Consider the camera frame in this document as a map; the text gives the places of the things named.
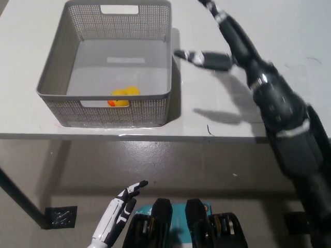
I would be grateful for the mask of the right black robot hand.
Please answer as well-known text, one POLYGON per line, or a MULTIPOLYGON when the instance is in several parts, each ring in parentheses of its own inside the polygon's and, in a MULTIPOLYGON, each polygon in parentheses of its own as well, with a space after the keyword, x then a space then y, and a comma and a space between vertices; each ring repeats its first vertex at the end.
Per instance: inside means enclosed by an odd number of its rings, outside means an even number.
POLYGON ((277 78, 275 69, 260 57, 238 22, 226 11, 218 8, 215 1, 200 1, 200 3, 217 22, 231 54, 175 50, 174 55, 196 67, 214 71, 230 71, 236 65, 245 71, 248 87, 252 90, 263 84, 274 84, 277 78))

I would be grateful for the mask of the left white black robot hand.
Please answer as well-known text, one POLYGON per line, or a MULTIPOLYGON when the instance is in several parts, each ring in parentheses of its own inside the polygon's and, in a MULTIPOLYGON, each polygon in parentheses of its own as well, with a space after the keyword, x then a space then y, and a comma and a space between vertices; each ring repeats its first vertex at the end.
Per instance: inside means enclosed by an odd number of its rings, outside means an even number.
POLYGON ((89 247, 112 247, 123 231, 137 203, 139 189, 148 185, 147 180, 134 183, 112 199, 100 219, 89 247))

